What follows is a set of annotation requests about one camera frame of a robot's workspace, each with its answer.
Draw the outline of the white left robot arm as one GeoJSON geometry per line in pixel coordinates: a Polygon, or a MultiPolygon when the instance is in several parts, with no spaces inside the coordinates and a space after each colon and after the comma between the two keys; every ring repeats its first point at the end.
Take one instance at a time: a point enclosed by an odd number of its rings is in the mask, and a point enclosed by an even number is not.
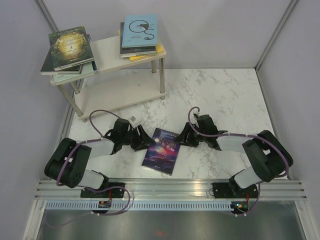
{"type": "Polygon", "coordinates": [[[89,188],[103,198],[110,190],[109,179],[101,172],[87,169],[89,160],[114,155],[123,146],[130,146],[136,152],[153,144],[155,141],[140,124],[133,126],[129,120],[119,118],[113,128],[99,138],[81,142],[64,138],[46,164],[44,174],[59,187],[89,188]]]}

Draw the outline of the light blue Hemingway book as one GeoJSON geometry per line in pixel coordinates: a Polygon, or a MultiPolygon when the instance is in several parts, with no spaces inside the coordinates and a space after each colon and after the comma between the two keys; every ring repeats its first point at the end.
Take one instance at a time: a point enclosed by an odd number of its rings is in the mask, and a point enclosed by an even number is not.
{"type": "Polygon", "coordinates": [[[128,14],[124,19],[123,48],[156,47],[158,45],[158,15],[128,14]]]}

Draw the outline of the teal ocean cover book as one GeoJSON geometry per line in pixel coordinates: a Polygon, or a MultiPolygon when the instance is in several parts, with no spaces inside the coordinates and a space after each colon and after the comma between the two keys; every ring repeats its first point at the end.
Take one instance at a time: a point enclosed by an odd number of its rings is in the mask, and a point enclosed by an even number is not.
{"type": "Polygon", "coordinates": [[[95,61],[92,61],[91,62],[91,66],[92,66],[92,72],[93,74],[97,74],[98,73],[98,69],[97,69],[97,65],[96,65],[96,62],[95,61]]]}

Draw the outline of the pale green file folder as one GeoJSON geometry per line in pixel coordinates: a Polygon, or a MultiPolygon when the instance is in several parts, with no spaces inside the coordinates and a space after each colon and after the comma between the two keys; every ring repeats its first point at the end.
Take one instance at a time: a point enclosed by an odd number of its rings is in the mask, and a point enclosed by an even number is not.
{"type": "Polygon", "coordinates": [[[92,64],[91,62],[88,62],[83,65],[81,73],[52,75],[50,77],[50,83],[54,86],[57,86],[65,83],[71,83],[86,77],[91,77],[93,75],[94,73],[92,72],[92,64]]]}

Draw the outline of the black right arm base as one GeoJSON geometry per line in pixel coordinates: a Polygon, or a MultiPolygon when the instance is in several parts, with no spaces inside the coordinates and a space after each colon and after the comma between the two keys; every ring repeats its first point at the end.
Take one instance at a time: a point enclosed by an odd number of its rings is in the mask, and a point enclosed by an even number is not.
{"type": "Polygon", "coordinates": [[[208,190],[208,194],[216,199],[255,199],[258,193],[258,188],[254,184],[241,188],[236,183],[230,182],[214,182],[208,190]]]}

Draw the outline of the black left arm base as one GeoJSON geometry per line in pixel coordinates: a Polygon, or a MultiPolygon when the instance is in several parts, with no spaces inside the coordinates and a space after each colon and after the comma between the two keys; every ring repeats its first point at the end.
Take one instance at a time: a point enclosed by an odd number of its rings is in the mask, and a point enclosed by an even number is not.
{"type": "Polygon", "coordinates": [[[99,189],[85,187],[81,190],[80,197],[83,199],[121,199],[124,197],[124,182],[109,182],[99,189]]]}

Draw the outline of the yellow book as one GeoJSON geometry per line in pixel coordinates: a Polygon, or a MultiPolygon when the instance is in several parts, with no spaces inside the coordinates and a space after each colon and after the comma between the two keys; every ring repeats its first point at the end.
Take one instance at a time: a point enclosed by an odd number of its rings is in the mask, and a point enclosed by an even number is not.
{"type": "Polygon", "coordinates": [[[150,58],[150,57],[154,57],[156,55],[162,54],[164,53],[165,49],[162,45],[162,43],[158,43],[158,45],[156,46],[156,53],[155,54],[149,54],[149,55],[141,55],[141,56],[134,56],[134,57],[125,57],[127,59],[129,59],[131,62],[136,62],[138,60],[142,60],[142,59],[146,59],[146,58],[150,58]]]}

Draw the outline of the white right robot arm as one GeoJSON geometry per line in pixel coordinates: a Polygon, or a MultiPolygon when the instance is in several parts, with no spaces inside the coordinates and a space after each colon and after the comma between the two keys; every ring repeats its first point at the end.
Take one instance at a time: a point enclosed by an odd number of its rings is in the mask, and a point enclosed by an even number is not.
{"type": "Polygon", "coordinates": [[[250,167],[228,180],[228,191],[234,197],[240,197],[252,185],[281,178],[294,163],[289,152],[269,130],[263,130],[257,135],[229,133],[218,130],[208,114],[195,114],[194,117],[196,124],[187,122],[175,139],[176,143],[196,148],[200,142],[204,142],[217,151],[246,154],[250,167]]]}

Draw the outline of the dark blue Wuthering Heights book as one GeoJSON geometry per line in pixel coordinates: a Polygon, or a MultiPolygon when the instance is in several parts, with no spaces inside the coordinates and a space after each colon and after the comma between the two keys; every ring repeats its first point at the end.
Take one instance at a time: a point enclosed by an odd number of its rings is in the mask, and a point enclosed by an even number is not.
{"type": "Polygon", "coordinates": [[[129,57],[138,57],[138,56],[144,56],[144,55],[152,55],[157,53],[157,47],[156,46],[147,46],[147,47],[129,47],[129,48],[123,48],[123,37],[124,37],[124,22],[120,23],[120,57],[121,58],[129,58],[129,57]]]}

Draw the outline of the black folder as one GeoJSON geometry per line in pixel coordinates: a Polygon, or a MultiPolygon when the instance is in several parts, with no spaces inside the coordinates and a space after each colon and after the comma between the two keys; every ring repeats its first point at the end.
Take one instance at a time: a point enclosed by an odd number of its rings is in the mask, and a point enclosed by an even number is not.
{"type": "Polygon", "coordinates": [[[66,69],[63,69],[60,71],[55,71],[53,68],[51,50],[49,49],[48,54],[44,60],[42,67],[41,67],[40,73],[42,75],[79,74],[79,73],[81,73],[84,64],[69,67],[69,68],[66,68],[66,69]]]}

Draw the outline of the purple nebula cover book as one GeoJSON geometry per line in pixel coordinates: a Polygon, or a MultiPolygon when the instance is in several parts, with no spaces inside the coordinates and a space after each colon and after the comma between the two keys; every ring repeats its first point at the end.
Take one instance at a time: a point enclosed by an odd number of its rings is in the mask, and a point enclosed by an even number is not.
{"type": "Polygon", "coordinates": [[[141,166],[171,176],[181,146],[176,142],[177,137],[177,133],[156,128],[152,136],[155,144],[148,147],[141,166]]]}

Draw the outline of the green forest Alice book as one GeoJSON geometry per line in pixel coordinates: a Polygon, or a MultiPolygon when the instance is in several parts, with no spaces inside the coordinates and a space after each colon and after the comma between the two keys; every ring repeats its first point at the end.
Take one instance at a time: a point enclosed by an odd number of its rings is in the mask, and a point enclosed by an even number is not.
{"type": "Polygon", "coordinates": [[[90,41],[83,25],[48,35],[52,66],[62,71],[94,60],[90,41]]]}

